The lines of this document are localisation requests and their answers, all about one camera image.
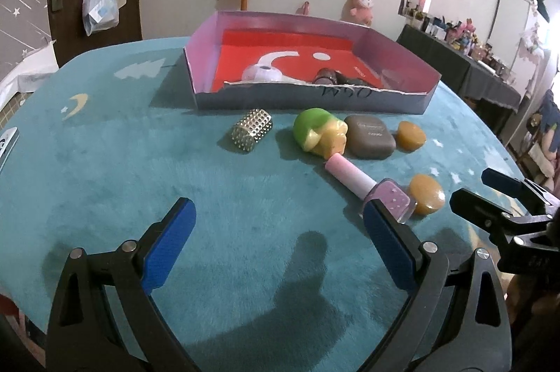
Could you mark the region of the white round device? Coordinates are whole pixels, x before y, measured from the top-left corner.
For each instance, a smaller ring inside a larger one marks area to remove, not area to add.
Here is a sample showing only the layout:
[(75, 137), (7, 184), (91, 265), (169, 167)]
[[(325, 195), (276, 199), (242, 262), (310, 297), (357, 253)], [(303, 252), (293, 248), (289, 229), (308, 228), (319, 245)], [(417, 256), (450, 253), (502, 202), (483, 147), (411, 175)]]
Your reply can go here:
[(279, 69), (267, 65), (252, 65), (243, 71), (241, 76), (243, 82), (281, 82), (283, 74)]

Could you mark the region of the white plastic bag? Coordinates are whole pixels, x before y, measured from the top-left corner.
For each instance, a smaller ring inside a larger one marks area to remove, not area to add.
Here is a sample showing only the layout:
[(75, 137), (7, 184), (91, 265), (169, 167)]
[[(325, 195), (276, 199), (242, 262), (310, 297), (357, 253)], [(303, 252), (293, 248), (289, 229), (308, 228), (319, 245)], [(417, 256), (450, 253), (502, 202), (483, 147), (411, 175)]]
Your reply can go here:
[(118, 0), (83, 0), (82, 13), (87, 36), (119, 24)]

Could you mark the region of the pink cardboard box tray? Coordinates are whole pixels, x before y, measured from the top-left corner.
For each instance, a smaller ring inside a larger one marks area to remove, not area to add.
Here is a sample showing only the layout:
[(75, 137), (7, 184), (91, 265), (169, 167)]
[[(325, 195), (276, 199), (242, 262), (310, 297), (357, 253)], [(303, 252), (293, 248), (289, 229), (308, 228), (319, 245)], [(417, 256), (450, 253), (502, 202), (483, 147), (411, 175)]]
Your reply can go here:
[[(429, 64), (377, 31), (313, 16), (219, 11), (193, 33), (184, 53), (201, 110), (322, 107), (422, 114), (440, 82)], [(252, 65), (279, 69), (283, 80), (243, 82), (243, 71)], [(372, 87), (313, 84), (321, 68)], [(383, 69), (405, 77), (400, 91), (384, 88)]]

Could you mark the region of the green yellow mushroom toy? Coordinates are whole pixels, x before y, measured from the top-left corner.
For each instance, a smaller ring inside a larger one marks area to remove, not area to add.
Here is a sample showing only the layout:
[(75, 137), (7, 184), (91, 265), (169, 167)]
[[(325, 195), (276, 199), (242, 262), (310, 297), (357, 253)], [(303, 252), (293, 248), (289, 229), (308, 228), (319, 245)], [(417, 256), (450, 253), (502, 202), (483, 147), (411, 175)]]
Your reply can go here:
[(298, 146), (325, 160), (335, 154), (343, 155), (347, 146), (348, 124), (320, 107), (300, 112), (292, 126)]

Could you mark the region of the purple nail polish bottle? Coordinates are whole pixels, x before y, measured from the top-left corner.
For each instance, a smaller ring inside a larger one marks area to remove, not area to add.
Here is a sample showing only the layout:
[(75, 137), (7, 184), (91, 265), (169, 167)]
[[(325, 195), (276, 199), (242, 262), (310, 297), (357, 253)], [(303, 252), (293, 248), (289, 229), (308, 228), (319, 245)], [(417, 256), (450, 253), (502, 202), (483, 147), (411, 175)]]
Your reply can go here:
[(324, 169), (363, 203), (379, 199), (397, 222), (404, 223), (417, 207), (417, 201), (397, 182), (390, 178), (375, 182), (341, 154), (331, 156)]

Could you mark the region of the dark cloth side table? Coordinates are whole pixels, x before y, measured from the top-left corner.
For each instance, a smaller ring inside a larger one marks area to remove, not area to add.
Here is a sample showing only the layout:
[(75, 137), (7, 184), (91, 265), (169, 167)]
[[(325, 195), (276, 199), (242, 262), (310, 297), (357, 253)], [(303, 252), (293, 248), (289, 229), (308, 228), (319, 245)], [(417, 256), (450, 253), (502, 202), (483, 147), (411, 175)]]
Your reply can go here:
[(432, 66), (440, 74), (441, 82), (458, 96), (518, 110), (521, 95), (513, 87), (447, 43), (408, 24), (402, 28), (397, 42)]

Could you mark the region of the orange round sponge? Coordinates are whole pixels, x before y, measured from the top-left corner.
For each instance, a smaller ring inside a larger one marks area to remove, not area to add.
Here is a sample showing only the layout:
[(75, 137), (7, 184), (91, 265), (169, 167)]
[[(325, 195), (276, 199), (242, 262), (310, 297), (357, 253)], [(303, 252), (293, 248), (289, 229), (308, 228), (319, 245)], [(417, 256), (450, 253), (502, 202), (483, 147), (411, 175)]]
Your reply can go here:
[(416, 124), (401, 121), (397, 128), (396, 143), (401, 149), (412, 152), (426, 143), (425, 132)]
[(445, 194), (440, 184), (431, 176), (417, 174), (408, 186), (409, 194), (417, 201), (415, 213), (427, 216), (439, 211), (445, 204)]

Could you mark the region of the pink plush toy right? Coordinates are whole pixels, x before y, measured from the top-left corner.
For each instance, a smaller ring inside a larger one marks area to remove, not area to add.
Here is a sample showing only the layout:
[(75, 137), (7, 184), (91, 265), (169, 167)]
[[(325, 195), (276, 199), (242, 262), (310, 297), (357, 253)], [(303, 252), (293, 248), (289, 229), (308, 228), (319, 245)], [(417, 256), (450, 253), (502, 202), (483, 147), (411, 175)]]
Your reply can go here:
[(373, 0), (350, 0), (351, 21), (370, 27), (373, 21)]

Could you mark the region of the teal star moon blanket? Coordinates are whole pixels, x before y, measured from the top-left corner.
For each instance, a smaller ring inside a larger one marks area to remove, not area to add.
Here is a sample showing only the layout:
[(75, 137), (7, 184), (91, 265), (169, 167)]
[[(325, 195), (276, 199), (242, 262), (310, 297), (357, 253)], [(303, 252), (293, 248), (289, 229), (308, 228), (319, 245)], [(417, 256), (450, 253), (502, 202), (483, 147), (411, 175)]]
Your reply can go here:
[(292, 138), (294, 114), (250, 153), (235, 111), (197, 112), (182, 38), (80, 55), (12, 117), (1, 173), (1, 288), (40, 328), (71, 250), (112, 251), (178, 198), (196, 226), (154, 298), (205, 371), (354, 371), (406, 294), (361, 202)]

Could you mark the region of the brown earbuds case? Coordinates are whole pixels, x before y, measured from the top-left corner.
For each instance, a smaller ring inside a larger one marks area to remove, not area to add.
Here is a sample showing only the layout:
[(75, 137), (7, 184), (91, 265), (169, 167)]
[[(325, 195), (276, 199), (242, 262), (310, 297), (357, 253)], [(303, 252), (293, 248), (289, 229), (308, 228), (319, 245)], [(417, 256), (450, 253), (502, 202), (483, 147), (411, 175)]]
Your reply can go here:
[(360, 159), (383, 160), (393, 154), (396, 141), (385, 123), (371, 115), (349, 115), (346, 148)]

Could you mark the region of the clear glass jar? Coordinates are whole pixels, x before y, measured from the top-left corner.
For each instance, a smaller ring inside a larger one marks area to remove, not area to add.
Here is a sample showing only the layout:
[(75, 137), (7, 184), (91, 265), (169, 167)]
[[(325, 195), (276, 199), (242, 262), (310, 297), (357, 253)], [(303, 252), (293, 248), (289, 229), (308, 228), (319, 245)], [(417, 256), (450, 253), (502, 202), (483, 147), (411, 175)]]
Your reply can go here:
[(399, 71), (383, 69), (380, 72), (380, 79), (387, 90), (400, 91), (403, 88), (405, 77)]

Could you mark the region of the black perfume bottle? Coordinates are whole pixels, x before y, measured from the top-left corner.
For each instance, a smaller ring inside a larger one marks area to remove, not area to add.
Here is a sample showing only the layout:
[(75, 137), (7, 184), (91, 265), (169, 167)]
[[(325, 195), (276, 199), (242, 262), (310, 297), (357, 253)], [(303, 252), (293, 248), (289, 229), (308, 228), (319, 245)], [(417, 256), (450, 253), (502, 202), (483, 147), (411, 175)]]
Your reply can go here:
[(336, 80), (338, 85), (348, 85), (348, 86), (361, 86), (361, 87), (372, 87), (367, 81), (362, 78), (348, 77), (341, 73), (340, 71), (335, 72)]

